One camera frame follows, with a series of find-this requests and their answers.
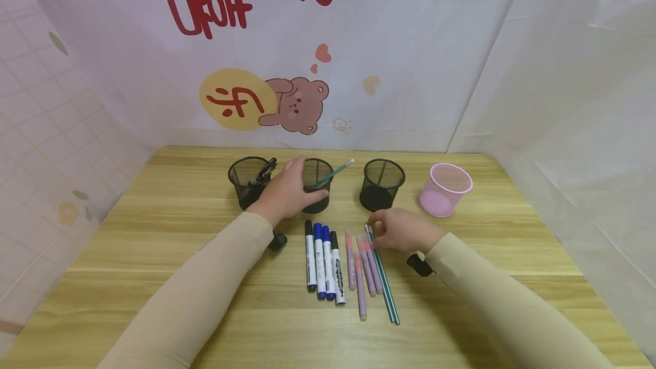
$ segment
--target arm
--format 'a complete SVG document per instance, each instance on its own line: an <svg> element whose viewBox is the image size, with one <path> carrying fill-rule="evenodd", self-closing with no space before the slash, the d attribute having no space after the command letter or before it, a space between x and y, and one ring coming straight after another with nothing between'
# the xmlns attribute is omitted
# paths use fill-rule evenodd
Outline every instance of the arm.
<svg viewBox="0 0 656 369"><path fill-rule="evenodd" d="M469 306L497 349L519 368L613 368L570 321L453 234L404 210L381 210L374 245L426 253L437 276Z"/></svg>
<svg viewBox="0 0 656 369"><path fill-rule="evenodd" d="M251 205L172 275L139 311L99 369L187 369L216 330L273 227L328 196L303 192L305 157L284 169Z"/></svg>

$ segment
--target cartoon bear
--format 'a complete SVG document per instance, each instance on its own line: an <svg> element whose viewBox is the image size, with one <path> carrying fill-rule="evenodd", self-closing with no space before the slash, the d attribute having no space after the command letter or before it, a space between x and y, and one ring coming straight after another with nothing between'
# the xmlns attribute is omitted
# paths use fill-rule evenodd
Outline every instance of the cartoon bear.
<svg viewBox="0 0 656 369"><path fill-rule="evenodd" d="M282 124L286 131L292 133L314 134L323 112L323 100L328 97L328 85L320 80L309 81L305 77L270 79L266 83L276 93L278 110L276 114L261 116L260 125Z"/></svg>

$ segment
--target black mesh pen holder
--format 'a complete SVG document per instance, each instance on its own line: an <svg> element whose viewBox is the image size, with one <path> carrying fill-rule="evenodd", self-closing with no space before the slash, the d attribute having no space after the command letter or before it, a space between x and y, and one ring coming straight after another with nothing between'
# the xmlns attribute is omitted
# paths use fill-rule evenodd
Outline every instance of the black mesh pen holder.
<svg viewBox="0 0 656 369"><path fill-rule="evenodd" d="M319 184L317 187L312 187L319 182L322 178L331 174L333 172L333 167L329 163L319 160L319 158L308 158L303 165L303 190L305 192L313 192L318 190L328 190L330 191L330 184L332 178L326 180L325 182ZM326 209L330 197L327 196L323 200L317 202L316 204L308 205L303 208L303 212L306 214L316 214Z"/></svg>
<svg viewBox="0 0 656 369"><path fill-rule="evenodd" d="M360 191L360 203L371 212L392 208L394 197L405 182L400 165L385 158L376 158L365 165L365 179Z"/></svg>
<svg viewBox="0 0 656 369"><path fill-rule="evenodd" d="M253 202L257 201L264 191L264 187L269 183L267 179L258 185L249 184L251 179L258 176L267 162L262 157L244 157L230 166L228 179L235 187L239 207L242 210L246 210Z"/></svg>

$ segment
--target red heart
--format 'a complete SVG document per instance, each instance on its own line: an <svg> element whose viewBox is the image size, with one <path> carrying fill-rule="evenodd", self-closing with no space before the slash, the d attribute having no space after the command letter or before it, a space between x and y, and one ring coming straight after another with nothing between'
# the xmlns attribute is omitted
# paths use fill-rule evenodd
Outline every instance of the red heart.
<svg viewBox="0 0 656 369"><path fill-rule="evenodd" d="M328 53L328 45L325 43L319 45L316 53L314 54L314 57L316 57L317 60L321 63L328 63L333 59Z"/></svg>

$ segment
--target table surface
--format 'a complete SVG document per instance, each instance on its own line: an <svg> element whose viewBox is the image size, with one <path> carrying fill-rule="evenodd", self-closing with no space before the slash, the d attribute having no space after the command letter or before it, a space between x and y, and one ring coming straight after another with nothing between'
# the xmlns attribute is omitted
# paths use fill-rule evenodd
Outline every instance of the table surface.
<svg viewBox="0 0 656 369"><path fill-rule="evenodd" d="M286 162L301 153L333 167L355 158L333 180L328 208L311 217L338 231L340 244L346 228L361 231L368 215L358 200L367 161L399 163L407 179L394 206L427 218L417 196L433 163L465 168L472 191L451 217L430 219L560 310L617 367L651 368L491 157L193 146L167 146L151 157L0 366L95 368L157 288L241 213L227 177L231 163L249 155ZM194 368L503 367L462 301L435 275L419 277L403 254L381 252L400 326L390 323L383 296L367 297L368 318L360 322L355 292L347 291L340 308L308 294L307 218L297 215L276 228L288 244L278 253L267 250L246 275ZM343 244L340 252L345 259Z"/></svg>

